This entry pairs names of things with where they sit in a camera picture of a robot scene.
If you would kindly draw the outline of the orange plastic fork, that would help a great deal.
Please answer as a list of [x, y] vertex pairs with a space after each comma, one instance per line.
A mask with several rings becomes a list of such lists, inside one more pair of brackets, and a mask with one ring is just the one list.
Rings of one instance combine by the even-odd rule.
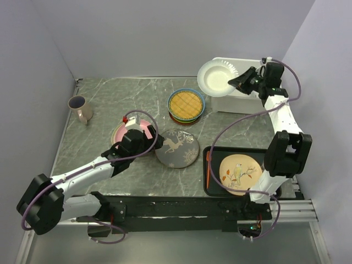
[[211, 172], [210, 172], [211, 157], [210, 157], [210, 152], [209, 151], [207, 152], [206, 160], [207, 160], [206, 189], [208, 189], [209, 185], [210, 185], [210, 176], [211, 176]]

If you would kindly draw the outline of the grey reindeer plate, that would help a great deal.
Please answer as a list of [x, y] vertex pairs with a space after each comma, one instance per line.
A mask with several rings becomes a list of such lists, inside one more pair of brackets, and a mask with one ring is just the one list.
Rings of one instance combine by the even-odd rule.
[[198, 158], [200, 147], [192, 134], [180, 129], [170, 129], [163, 132], [162, 137], [163, 145], [155, 154], [165, 166], [174, 169], [185, 168]]

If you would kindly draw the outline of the beige bird plate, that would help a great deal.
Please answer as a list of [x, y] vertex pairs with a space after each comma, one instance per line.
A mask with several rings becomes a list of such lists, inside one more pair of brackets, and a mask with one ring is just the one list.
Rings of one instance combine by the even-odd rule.
[[244, 196], [244, 192], [253, 187], [262, 175], [259, 163], [248, 155], [234, 154], [222, 160], [219, 167], [219, 176], [222, 185], [236, 190], [228, 191], [235, 196]]

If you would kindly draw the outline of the stack of coloured plates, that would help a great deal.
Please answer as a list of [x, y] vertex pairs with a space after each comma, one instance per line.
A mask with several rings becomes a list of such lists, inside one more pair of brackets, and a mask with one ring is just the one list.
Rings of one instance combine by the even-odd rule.
[[201, 118], [201, 117], [197, 117], [197, 118], [191, 119], [191, 120], [181, 120], [181, 119], [174, 117], [171, 114], [171, 112], [169, 112], [169, 116], [170, 116], [171, 120], [173, 120], [175, 123], [177, 123], [179, 125], [183, 125], [183, 126], [193, 125], [193, 124], [197, 123]]

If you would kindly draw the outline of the blue plate with bamboo mat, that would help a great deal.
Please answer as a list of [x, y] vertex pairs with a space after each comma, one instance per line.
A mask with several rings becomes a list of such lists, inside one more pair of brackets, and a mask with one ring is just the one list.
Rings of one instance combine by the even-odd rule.
[[170, 95], [167, 107], [174, 117], [181, 120], [191, 120], [203, 114], [205, 99], [194, 89], [179, 89]]

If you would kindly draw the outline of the yellow black patterned plate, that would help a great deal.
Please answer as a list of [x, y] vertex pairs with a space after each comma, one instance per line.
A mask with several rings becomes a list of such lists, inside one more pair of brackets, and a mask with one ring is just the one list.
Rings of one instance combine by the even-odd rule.
[[111, 136], [111, 144], [115, 144], [116, 143], [116, 134], [117, 134], [118, 128], [115, 128], [115, 130], [113, 131], [113, 134]]

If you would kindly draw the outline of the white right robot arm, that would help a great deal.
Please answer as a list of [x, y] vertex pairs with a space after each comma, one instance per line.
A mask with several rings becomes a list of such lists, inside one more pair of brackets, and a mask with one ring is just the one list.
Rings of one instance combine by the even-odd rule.
[[271, 119], [274, 137], [265, 153], [263, 172], [250, 188], [250, 200], [240, 206], [242, 215], [253, 219], [283, 183], [302, 173], [312, 145], [312, 137], [297, 125], [290, 109], [292, 99], [281, 87], [282, 75], [289, 67], [278, 60], [263, 59], [260, 68], [250, 67], [228, 81], [243, 94], [257, 94]]

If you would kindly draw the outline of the pink plate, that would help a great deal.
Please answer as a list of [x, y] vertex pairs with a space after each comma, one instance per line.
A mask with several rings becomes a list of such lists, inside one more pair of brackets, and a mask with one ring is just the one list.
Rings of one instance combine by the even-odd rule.
[[[143, 119], [141, 120], [141, 123], [140, 123], [141, 128], [145, 132], [147, 138], [151, 139], [152, 136], [150, 136], [149, 131], [147, 129], [148, 125], [151, 125], [151, 123], [149, 123], [148, 121], [143, 120]], [[123, 138], [123, 135], [125, 134], [124, 123], [119, 124], [117, 126], [117, 128], [118, 128], [118, 131], [117, 131], [115, 140], [116, 140], [116, 142], [120, 142], [122, 140], [122, 138]]]

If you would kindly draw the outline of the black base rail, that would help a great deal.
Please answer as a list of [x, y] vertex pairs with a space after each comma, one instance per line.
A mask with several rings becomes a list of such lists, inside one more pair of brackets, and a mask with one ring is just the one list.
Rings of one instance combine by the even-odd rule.
[[126, 232], [221, 230], [236, 232], [238, 221], [271, 220], [269, 204], [256, 204], [247, 196], [167, 197], [103, 196], [93, 218]]

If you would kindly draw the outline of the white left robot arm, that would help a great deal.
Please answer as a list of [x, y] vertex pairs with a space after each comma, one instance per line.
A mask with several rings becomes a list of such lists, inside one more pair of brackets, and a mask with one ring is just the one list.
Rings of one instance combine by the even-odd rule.
[[144, 130], [129, 129], [92, 162], [71, 172], [47, 177], [34, 177], [16, 209], [21, 214], [24, 230], [42, 235], [59, 222], [75, 217], [93, 217], [97, 221], [109, 219], [113, 209], [99, 192], [77, 196], [77, 192], [96, 182], [112, 178], [128, 169], [134, 159], [163, 146], [164, 137], [152, 125]]

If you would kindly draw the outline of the black tray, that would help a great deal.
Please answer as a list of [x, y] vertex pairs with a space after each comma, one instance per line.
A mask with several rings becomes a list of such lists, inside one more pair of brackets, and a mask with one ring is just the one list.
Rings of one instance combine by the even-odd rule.
[[[210, 146], [207, 146], [203, 150], [203, 190], [208, 196], [212, 197], [233, 197], [235, 195], [229, 193], [226, 189], [219, 186], [216, 181], [212, 178], [212, 175], [208, 176], [208, 161], [207, 153], [210, 150]], [[241, 147], [224, 147], [215, 146], [211, 156], [211, 168], [214, 172], [215, 178], [220, 181], [219, 168], [223, 159], [227, 156], [241, 154], [252, 157], [260, 165], [264, 160], [266, 149], [264, 148], [241, 148]]]

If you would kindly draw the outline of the white plastic bin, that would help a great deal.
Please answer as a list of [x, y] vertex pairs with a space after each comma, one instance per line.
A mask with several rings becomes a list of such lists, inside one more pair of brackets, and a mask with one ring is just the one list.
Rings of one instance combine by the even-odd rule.
[[[215, 57], [213, 60], [232, 64], [241, 75], [250, 67], [259, 68], [260, 60]], [[256, 95], [246, 95], [234, 90], [224, 97], [211, 97], [211, 107], [214, 112], [254, 114], [265, 110], [262, 101]]]

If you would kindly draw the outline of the pink mug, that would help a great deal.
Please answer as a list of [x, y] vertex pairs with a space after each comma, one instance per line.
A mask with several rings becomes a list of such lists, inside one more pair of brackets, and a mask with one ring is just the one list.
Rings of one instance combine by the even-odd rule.
[[76, 95], [70, 98], [68, 107], [84, 125], [87, 125], [88, 121], [93, 117], [92, 108], [84, 96]]

